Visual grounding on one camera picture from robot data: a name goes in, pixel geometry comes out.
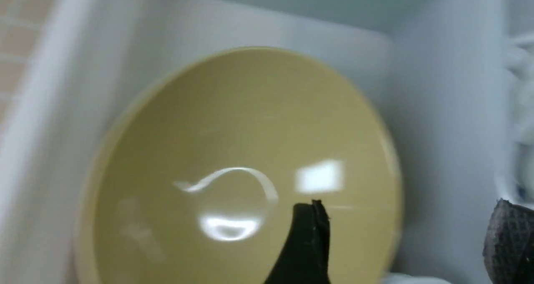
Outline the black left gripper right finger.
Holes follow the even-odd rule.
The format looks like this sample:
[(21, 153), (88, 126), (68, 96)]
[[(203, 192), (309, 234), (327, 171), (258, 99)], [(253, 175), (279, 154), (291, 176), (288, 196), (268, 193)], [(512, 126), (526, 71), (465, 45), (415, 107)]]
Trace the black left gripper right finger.
[(534, 282), (534, 211), (500, 199), (491, 214), (483, 261), (493, 284)]

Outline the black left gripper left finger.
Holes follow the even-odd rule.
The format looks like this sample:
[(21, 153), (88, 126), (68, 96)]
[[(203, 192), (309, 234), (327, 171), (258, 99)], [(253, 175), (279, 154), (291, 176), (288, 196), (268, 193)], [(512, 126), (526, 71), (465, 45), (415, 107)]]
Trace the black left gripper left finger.
[(266, 284), (329, 284), (330, 218), (321, 200), (295, 204), (286, 242)]

